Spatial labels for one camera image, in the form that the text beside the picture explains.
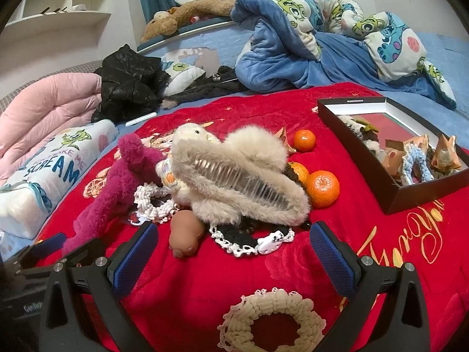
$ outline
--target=red bedspread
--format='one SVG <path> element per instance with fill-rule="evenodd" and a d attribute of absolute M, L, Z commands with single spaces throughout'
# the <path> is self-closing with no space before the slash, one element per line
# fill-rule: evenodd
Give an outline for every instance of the red bedspread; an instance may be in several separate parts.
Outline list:
<path fill-rule="evenodd" d="M 165 134 L 185 122 L 214 123 L 207 129 L 223 137 L 245 125 L 257 124 L 272 131 L 286 125 L 288 136 L 308 128 L 317 137 L 311 153 L 295 154 L 292 160 L 310 171 L 326 169 L 341 183 L 341 195 L 331 207 L 315 210 L 311 220 L 323 220 L 339 239 L 359 255 L 371 255 L 379 263 L 400 265 L 412 261 L 418 270 L 428 307 L 432 351 L 458 326 L 467 301 L 460 297 L 469 284 L 469 231 L 467 202 L 469 188 L 461 189 L 438 202 L 385 216 L 357 167 L 332 131 L 311 111 L 318 98 L 376 96 L 376 93 L 342 83 L 309 90 L 295 90 L 269 96 L 229 97 L 201 108 L 189 108 L 148 121 L 137 131 L 140 137 L 154 132 Z M 95 165 L 52 215 L 41 234 L 73 234 L 72 221 L 89 205 L 83 190 L 96 174 L 113 162 L 112 151 Z M 109 223 L 105 241 L 107 255 L 136 228 L 119 219 Z M 273 287 L 298 291 L 310 297 L 315 310 L 327 320 L 327 331 L 339 316 L 339 297 L 316 258 L 307 232 L 299 232 L 292 243 L 258 257 L 235 258 L 206 237 L 196 256 L 176 260 L 168 250 L 169 225 L 159 226 L 159 244 L 132 294 L 123 304 L 155 349 L 159 352 L 217 352 L 222 315 L 257 289 Z M 48 258 L 53 263 L 58 254 Z M 376 320 L 377 300 L 356 346 L 366 342 Z M 109 336 L 100 330 L 103 343 L 113 348 Z M 281 330 L 269 328 L 264 337 L 274 339 Z M 256 341 L 263 339 L 256 336 Z"/>

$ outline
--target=blue crocheted ring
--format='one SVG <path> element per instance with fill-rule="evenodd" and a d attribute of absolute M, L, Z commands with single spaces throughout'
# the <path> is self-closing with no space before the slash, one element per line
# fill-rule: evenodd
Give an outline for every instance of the blue crocheted ring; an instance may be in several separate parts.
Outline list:
<path fill-rule="evenodd" d="M 427 157 L 422 150 L 413 143 L 408 143 L 404 146 L 404 156 L 402 158 L 402 184 L 412 185 L 412 167 L 417 165 L 420 170 L 421 181 L 433 180 L 433 175 L 427 166 Z"/>

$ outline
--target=brown rubber toy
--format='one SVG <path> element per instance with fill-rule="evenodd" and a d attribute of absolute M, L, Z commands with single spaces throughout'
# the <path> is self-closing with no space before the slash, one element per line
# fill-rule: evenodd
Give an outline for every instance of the brown rubber toy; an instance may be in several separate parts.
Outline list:
<path fill-rule="evenodd" d="M 192 210 L 178 211 L 171 219 L 169 246 L 175 258 L 193 255 L 199 247 L 199 239 L 205 234 L 205 225 Z"/>

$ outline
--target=bolt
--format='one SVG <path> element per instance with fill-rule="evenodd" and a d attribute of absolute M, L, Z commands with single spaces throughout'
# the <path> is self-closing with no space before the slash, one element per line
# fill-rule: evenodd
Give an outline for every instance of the bolt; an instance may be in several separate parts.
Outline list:
<path fill-rule="evenodd" d="M 371 266 L 373 264 L 373 258 L 369 257 L 368 255 L 365 255 L 364 257 L 362 257 L 362 263 L 365 266 Z"/>
<path fill-rule="evenodd" d="M 59 272 L 60 270 L 62 270 L 62 269 L 63 269 L 63 263 L 62 263 L 62 262 L 56 263 L 56 264 L 54 265 L 54 271 L 55 271 L 56 273 L 58 273 L 58 272 Z"/>
<path fill-rule="evenodd" d="M 415 266 L 414 266 L 412 263 L 410 263 L 410 262 L 404 263 L 404 267 L 405 267 L 405 269 L 406 269 L 407 271 L 411 271 L 411 272 L 412 272 L 412 271 L 415 270 Z"/>
<path fill-rule="evenodd" d="M 107 258 L 106 257 L 99 257 L 96 261 L 94 261 L 94 263 L 96 263 L 96 266 L 104 266 L 106 263 L 107 263 Z"/>

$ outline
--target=pink plush toy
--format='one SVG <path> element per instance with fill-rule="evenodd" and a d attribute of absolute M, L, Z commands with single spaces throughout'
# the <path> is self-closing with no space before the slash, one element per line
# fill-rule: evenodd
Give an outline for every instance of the pink plush toy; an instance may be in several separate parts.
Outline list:
<path fill-rule="evenodd" d="M 161 183 L 155 171 L 156 164 L 164 159 L 160 151 L 145 147 L 136 134 L 121 137 L 118 146 L 121 158 L 107 173 L 101 193 L 74 221 L 76 234 L 65 241 L 62 255 L 101 236 L 111 217 L 125 214 L 134 203 L 137 186 L 145 182 Z"/>

